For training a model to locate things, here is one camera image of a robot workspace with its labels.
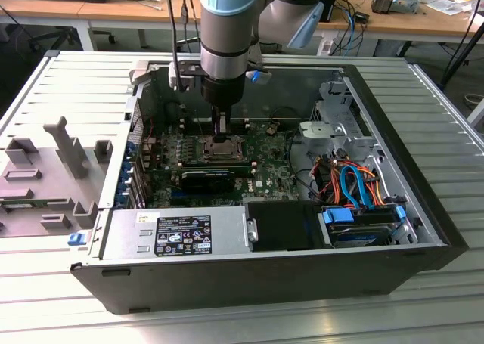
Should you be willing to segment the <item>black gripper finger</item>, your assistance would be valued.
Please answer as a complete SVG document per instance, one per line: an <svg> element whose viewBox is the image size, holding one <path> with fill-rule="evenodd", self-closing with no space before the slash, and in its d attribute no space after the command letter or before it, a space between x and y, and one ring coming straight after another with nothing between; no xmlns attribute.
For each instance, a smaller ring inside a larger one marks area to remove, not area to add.
<svg viewBox="0 0 484 344"><path fill-rule="evenodd" d="M226 140L230 132L231 107L212 106L212 124L216 143L222 143Z"/></svg>

